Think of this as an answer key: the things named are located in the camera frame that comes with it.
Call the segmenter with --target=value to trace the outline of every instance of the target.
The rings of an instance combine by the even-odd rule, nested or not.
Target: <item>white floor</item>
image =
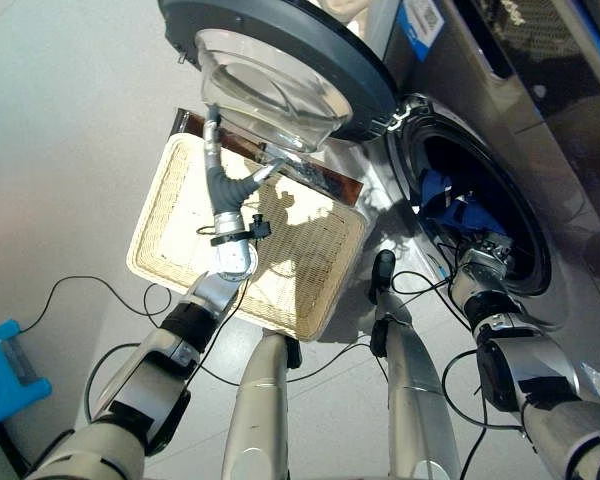
[[[140,304],[146,282],[126,269],[126,249],[175,109],[202,111],[199,78],[176,63],[163,34],[153,0],[0,0],[0,322],[13,317],[30,324],[54,281],[67,274],[101,275]],[[381,225],[401,231],[398,222],[387,213]],[[384,230],[370,238],[325,335],[303,345],[304,364],[290,377],[324,364],[359,330],[368,332],[372,309],[364,281],[383,242],[399,247],[401,266],[425,270],[412,244],[397,244]],[[150,300],[161,305],[164,292],[153,292]],[[410,310],[439,369],[473,347],[432,294]],[[145,319],[98,285],[75,281],[58,289],[43,322],[21,340],[54,393],[7,422],[29,459],[76,418],[84,423],[81,395],[95,360],[149,331]],[[238,380],[258,338],[255,326],[234,319],[207,366]],[[94,392],[124,357],[120,352],[106,364]],[[462,408],[479,416],[472,396],[477,385],[467,359],[450,389]],[[235,388],[205,373],[192,386],[175,438],[147,462],[150,478],[219,477]],[[493,422],[511,421],[500,417],[491,412]],[[452,418],[464,460],[479,432]],[[387,474],[386,383],[367,349],[356,348],[321,374],[290,384],[289,436],[293,478]],[[3,463],[0,479],[9,478]],[[548,475],[526,440],[489,432],[468,478]]]

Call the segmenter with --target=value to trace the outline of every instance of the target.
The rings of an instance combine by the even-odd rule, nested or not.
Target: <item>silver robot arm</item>
[[[600,480],[600,403],[580,399],[567,356],[509,295],[509,248],[496,234],[473,245],[451,285],[478,346],[485,398],[517,416],[555,478]]]
[[[187,385],[200,355],[257,266],[249,239],[270,233],[261,215],[245,230],[242,203],[284,163],[275,160],[242,180],[227,178],[220,164],[218,124],[212,107],[204,127],[204,154],[218,272],[203,275],[189,289],[105,387],[92,422],[55,447],[28,480],[139,480],[144,457],[164,449],[173,437],[189,404]]]
[[[105,387],[92,422],[27,479],[141,479],[144,457],[173,437],[191,397],[188,380],[240,285],[213,274],[192,286]]]

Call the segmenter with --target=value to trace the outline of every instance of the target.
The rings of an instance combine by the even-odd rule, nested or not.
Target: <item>black clamp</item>
[[[269,222],[263,222],[262,214],[256,213],[253,216],[253,223],[249,224],[249,232],[253,235],[252,238],[262,240],[271,235],[271,224]]]
[[[262,214],[256,213],[253,215],[253,223],[249,224],[248,232],[229,233],[227,235],[220,235],[211,239],[211,246],[217,247],[223,243],[237,242],[239,240],[262,240],[263,238],[271,235],[271,224],[262,220]]]

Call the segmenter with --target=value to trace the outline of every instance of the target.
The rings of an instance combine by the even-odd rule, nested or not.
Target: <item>black cable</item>
[[[119,294],[118,292],[115,291],[115,289],[106,281],[103,280],[100,277],[96,277],[93,275],[69,275],[67,277],[63,277],[60,280],[58,280],[53,287],[51,288],[51,291],[49,292],[49,296],[47,297],[47,302],[44,305],[44,308],[42,309],[42,313],[40,313],[40,315],[38,316],[38,318],[31,324],[29,325],[27,328],[25,328],[24,330],[22,330],[20,333],[25,333],[28,332],[29,330],[31,330],[33,327],[35,327],[38,323],[40,323],[40,320],[42,320],[42,318],[44,317],[44,315],[47,313],[47,310],[49,309],[49,305],[51,303],[51,299],[53,298],[53,294],[56,290],[56,288],[58,288],[58,285],[60,285],[62,282],[66,281],[66,280],[71,280],[71,279],[90,279],[90,280],[96,280],[97,282],[102,283],[105,287],[107,287],[109,289],[109,291],[113,294],[114,297],[116,297],[118,299],[118,301],[120,301],[120,303],[122,303],[122,305],[124,305],[126,308],[128,308],[129,310],[131,310],[133,313],[136,313],[138,315],[142,315],[143,317],[147,317],[150,315],[159,315],[163,312],[165,312],[168,308],[169,305],[167,305],[166,307],[164,307],[162,310],[159,310],[157,312],[153,312],[150,315],[145,312],[142,312],[140,310],[137,310],[135,308],[133,308],[131,305],[129,305]]]
[[[382,370],[384,379],[387,381],[387,383],[389,383],[389,376],[387,375],[387,372],[384,371],[384,367],[382,366],[382,363],[380,363],[380,359],[378,357],[376,357],[375,355],[373,356],[373,358],[375,358],[376,362],[378,362],[378,366],[380,367],[380,370]]]
[[[342,355],[344,355],[345,353],[347,353],[349,350],[353,350],[356,347],[367,347],[369,348],[369,344],[368,343],[353,343],[353,344],[349,344],[346,347],[344,347],[342,350],[340,350],[340,352],[333,357],[331,360],[329,360],[327,363],[325,363],[322,367],[320,367],[319,369],[308,373],[306,375],[303,375],[301,377],[297,377],[297,378],[292,378],[290,380],[287,380],[287,383],[293,383],[293,382],[299,382],[300,380],[306,380],[307,378],[313,377],[314,375],[317,375],[318,373],[320,373],[321,371],[323,371],[325,368],[327,368],[329,365],[331,365],[333,362],[335,362],[338,358],[340,358]]]
[[[488,422],[487,402],[484,399],[484,394],[482,394],[480,396],[482,397],[482,418],[484,419],[484,423],[487,424],[487,422]],[[469,455],[467,455],[467,459],[464,461],[464,466],[462,467],[462,473],[460,473],[460,480],[465,480],[465,478],[467,477],[467,472],[469,471],[469,466],[471,465],[471,460],[473,460],[473,456],[478,451],[478,447],[482,443],[482,440],[484,439],[484,436],[486,434],[487,434],[487,428],[482,427],[482,430],[480,431],[480,435],[478,436],[476,443],[473,444],[473,447],[471,447],[471,450],[469,451]]]
[[[198,235],[215,235],[216,231],[215,231],[215,227],[213,225],[205,225],[204,227],[200,227],[196,230],[196,233]]]
[[[153,326],[158,328],[158,324],[156,323],[156,321],[153,319],[153,315],[157,315],[158,313],[162,313],[162,312],[158,312],[158,313],[149,313],[149,309],[147,308],[147,295],[149,294],[149,290],[151,290],[153,287],[157,286],[157,283],[152,283],[150,284],[147,288],[144,289],[144,294],[142,295],[142,306],[144,308],[144,312],[146,314],[146,317],[149,319],[149,321],[151,323],[153,323]],[[169,294],[169,302],[167,303],[167,306],[165,307],[164,310],[165,311],[167,308],[169,308],[171,306],[171,301],[173,300],[173,297],[171,295],[171,290],[169,290],[168,288],[165,287],[165,290],[167,291],[167,293]]]
[[[220,375],[216,375],[215,373],[213,373],[211,370],[209,370],[207,367],[205,367],[204,365],[200,367],[204,372],[208,373],[209,375],[211,375],[213,378],[215,378],[216,380],[220,380],[222,383],[226,383],[227,385],[231,385],[232,387],[239,387],[240,384],[239,383],[235,383],[232,382],[231,380],[227,380],[226,378],[222,378]]]
[[[455,265],[451,265],[451,262],[450,262],[450,261],[449,261],[449,259],[447,258],[447,255],[446,255],[446,254],[445,254],[445,253],[442,251],[442,249],[441,249],[440,247],[446,247],[446,248],[448,248],[449,250],[452,250],[452,251],[454,252],[454,258],[455,258],[455,255],[456,255],[456,253],[455,253],[455,252],[457,252],[457,251],[458,251],[458,247],[454,247],[453,245],[448,245],[448,244],[446,244],[446,243],[440,243],[440,242],[436,243],[436,247],[438,247],[438,250],[440,251],[440,254],[442,255],[442,258],[444,258],[444,261],[445,261],[445,263],[446,263],[446,264],[447,264],[447,266],[449,267],[449,270],[450,270],[450,273],[451,273],[451,275],[453,275],[453,273],[454,273],[454,272],[455,272],[455,270],[456,270],[456,267],[458,266],[458,263],[457,263],[457,262],[455,262]]]
[[[397,290],[395,287],[395,280],[399,275],[405,275],[405,274],[409,274],[409,275],[415,275],[417,277],[422,278],[425,282],[427,282],[429,284],[428,289],[425,290],[419,290],[419,291],[415,291],[415,292],[402,292],[400,290]],[[444,297],[442,296],[442,294],[437,290],[438,287],[440,287],[440,285],[451,285],[451,282],[448,281],[447,279],[443,280],[442,282],[438,282],[437,284],[434,284],[431,280],[429,280],[427,277],[425,277],[424,275],[422,275],[421,273],[418,272],[414,272],[411,270],[403,270],[401,272],[396,273],[393,278],[391,279],[391,288],[393,288],[393,290],[396,293],[399,293],[401,295],[416,295],[416,294],[420,294],[420,293],[426,293],[429,291],[433,291],[436,292],[436,295],[438,295],[438,297],[440,298],[440,300],[442,301],[442,303],[445,304],[445,306],[447,307],[447,309],[449,310],[449,312],[454,316],[454,318],[458,321],[458,323],[460,323],[460,325],[462,325],[464,327],[465,330],[468,330],[469,332],[471,331],[471,327],[469,327],[469,325],[467,325],[464,320],[462,320],[460,318],[460,316],[458,316],[458,314],[456,312],[453,311],[453,309],[449,306],[449,304],[445,301]]]
[[[244,284],[244,288],[242,290],[242,295],[240,295],[240,300],[238,300],[238,304],[236,305],[236,308],[233,309],[233,311],[229,314],[229,316],[224,320],[224,322],[222,322],[222,324],[220,325],[220,327],[218,327],[218,330],[216,330],[216,334],[213,337],[213,340],[211,340],[211,343],[209,344],[209,348],[207,349],[207,353],[204,356],[204,358],[202,360],[200,360],[200,363],[196,366],[195,370],[193,371],[193,373],[191,374],[191,376],[189,377],[189,379],[187,380],[187,383],[185,384],[185,388],[189,388],[189,384],[191,383],[191,381],[193,380],[193,377],[196,376],[196,374],[200,371],[200,369],[203,367],[204,362],[207,360],[207,357],[209,356],[209,354],[211,353],[211,350],[213,349],[213,346],[216,343],[216,340],[218,340],[218,336],[220,336],[220,332],[222,331],[222,329],[224,328],[224,326],[227,324],[227,322],[229,322],[229,320],[231,320],[231,318],[236,314],[236,312],[240,309],[240,305],[242,305],[242,300],[244,300],[244,296],[247,293],[247,288],[249,287],[249,280],[247,279],[247,281]]]
[[[356,339],[354,340],[354,343],[350,343],[350,344],[348,344],[346,347],[344,347],[344,349],[343,349],[343,350],[344,350],[344,353],[348,352],[348,351],[350,350],[350,348],[349,348],[349,347],[353,346],[353,345],[355,344],[355,342],[357,342],[357,341],[358,341],[358,340],[360,340],[361,338],[364,338],[364,337],[367,337],[367,336],[368,336],[368,335],[367,335],[366,333],[365,333],[364,335],[360,335],[358,338],[356,338]],[[340,352],[340,353],[338,353],[338,354],[336,355],[336,357],[335,357],[335,358],[333,358],[333,359],[331,359],[331,361],[329,361],[329,362],[328,362],[326,365],[323,365],[323,366],[322,366],[322,367],[320,367],[318,370],[316,370],[316,371],[314,371],[314,372],[312,372],[312,373],[308,374],[308,375],[307,375],[307,376],[305,376],[304,378],[309,378],[309,377],[311,377],[311,376],[315,375],[316,373],[319,373],[319,372],[321,372],[321,371],[322,371],[322,370],[324,370],[324,369],[325,369],[327,366],[331,365],[331,363],[333,363],[333,362],[334,362],[334,361],[335,361],[335,360],[336,360],[336,359],[337,359],[337,358],[338,358],[338,357],[339,357],[339,356],[340,356],[342,353],[343,353],[343,352]],[[201,368],[202,368],[202,370],[204,370],[205,372],[207,372],[209,375],[211,375],[213,378],[215,378],[215,379],[217,379],[217,380],[220,380],[221,382],[223,382],[223,383],[226,383],[227,385],[232,385],[232,386],[234,386],[234,387],[239,387],[239,386],[240,386],[240,384],[239,384],[239,383],[232,382],[231,380],[227,380],[226,378],[222,378],[220,375],[217,375],[217,374],[213,373],[211,370],[209,370],[209,369],[208,369],[207,367],[205,367],[205,366],[202,366]],[[295,381],[297,381],[297,380],[302,380],[302,379],[303,379],[303,378],[297,378],[297,379],[293,379],[293,380],[288,380],[288,381],[287,381],[287,383],[289,383],[289,382],[295,382]]]
[[[403,292],[402,290],[398,290],[395,286],[395,281],[396,281],[396,278],[398,278],[400,275],[416,275],[416,276],[424,279],[429,284],[429,288],[425,288],[424,290],[415,290],[413,292]],[[431,280],[429,280],[427,277],[425,277],[421,273],[414,272],[412,270],[402,270],[402,271],[396,273],[393,276],[393,278],[391,279],[391,288],[393,288],[394,292],[396,292],[400,295],[419,295],[421,293],[427,293],[432,290],[435,290],[436,288],[444,285],[447,282],[448,282],[448,280],[445,278],[445,279],[439,281],[438,283],[434,284]]]
[[[111,355],[113,355],[115,352],[117,352],[118,350],[122,350],[123,348],[137,347],[138,345],[140,345],[140,344],[139,343],[122,343],[120,345],[116,345],[115,347],[110,348],[109,351],[107,351],[107,353],[105,353],[102,357],[100,357],[100,360],[98,360],[96,362],[95,366],[91,370],[91,373],[89,374],[89,378],[87,378],[87,384],[84,387],[84,398],[83,398],[84,416],[87,418],[88,423],[91,423],[91,420],[92,420],[91,407],[89,405],[89,403],[90,403],[89,395],[91,394],[91,385],[93,384],[93,380],[96,377],[98,370],[100,369],[102,364],[105,362],[105,360],[107,358],[109,358]]]
[[[54,438],[51,441],[51,443],[47,445],[47,448],[45,448],[44,451],[40,454],[37,460],[33,462],[33,465],[31,465],[31,468],[27,472],[27,475],[30,475],[31,473],[35,472],[38,469],[38,467],[42,464],[44,459],[47,458],[47,456],[53,451],[53,449],[56,448],[62,440],[64,440],[69,435],[73,435],[75,432],[76,431],[73,428],[70,428],[69,430],[65,430],[56,438]]]
[[[31,463],[18,450],[18,447],[15,446],[3,422],[0,422],[0,448],[18,478],[23,478],[29,472]]]
[[[468,350],[466,352],[462,352],[462,353],[456,355],[455,357],[453,357],[451,359],[451,361],[445,367],[444,372],[442,373],[441,384],[442,384],[442,394],[444,395],[444,398],[447,400],[447,403],[452,408],[452,410],[454,412],[456,412],[462,419],[466,420],[469,423],[477,425],[478,427],[490,428],[492,430],[515,430],[515,431],[518,431],[518,432],[524,431],[522,429],[522,427],[520,427],[519,425],[491,425],[491,424],[488,424],[486,422],[481,422],[479,420],[476,420],[475,418],[471,418],[469,415],[467,415],[462,410],[460,410],[456,406],[456,404],[453,403],[453,401],[451,400],[451,398],[449,397],[449,393],[447,392],[447,375],[449,374],[449,371],[451,370],[451,367],[453,365],[455,365],[455,363],[458,360],[460,360],[461,358],[468,357],[469,355],[474,355],[476,352],[477,352],[477,350],[475,350],[475,349],[474,350]]]

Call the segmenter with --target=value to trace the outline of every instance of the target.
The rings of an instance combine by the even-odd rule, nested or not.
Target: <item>wicker tray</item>
[[[129,269],[184,293],[213,270],[211,237],[196,230],[213,225],[202,139],[173,135],[145,200],[129,252]],[[259,165],[223,149],[227,175],[242,178]],[[362,245],[366,222],[358,212],[282,175],[274,175],[246,202],[246,223],[254,213],[271,222],[272,235],[258,247],[239,316],[301,341],[322,333]]]

